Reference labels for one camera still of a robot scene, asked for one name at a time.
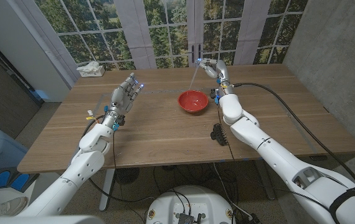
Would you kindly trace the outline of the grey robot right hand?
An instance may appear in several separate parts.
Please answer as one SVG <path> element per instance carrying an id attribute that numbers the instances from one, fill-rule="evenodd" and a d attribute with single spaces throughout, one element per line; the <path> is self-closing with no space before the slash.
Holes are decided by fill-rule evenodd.
<path id="1" fill-rule="evenodd" d="M 219 87 L 216 90 L 219 97 L 234 93 L 230 84 L 227 66 L 223 60 L 199 58 L 197 59 L 197 63 L 200 68 L 204 69 L 209 77 L 215 79 L 219 84 Z"/>

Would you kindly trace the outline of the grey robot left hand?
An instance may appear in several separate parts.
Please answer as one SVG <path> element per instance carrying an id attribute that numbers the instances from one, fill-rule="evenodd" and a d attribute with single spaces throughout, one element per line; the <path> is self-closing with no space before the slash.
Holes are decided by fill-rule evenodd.
<path id="1" fill-rule="evenodd" d="M 138 84 L 134 73 L 130 73 L 111 94 L 110 108 L 103 117 L 102 124 L 111 127 L 120 124 L 133 106 L 133 102 L 143 89 L 143 84 Z"/>

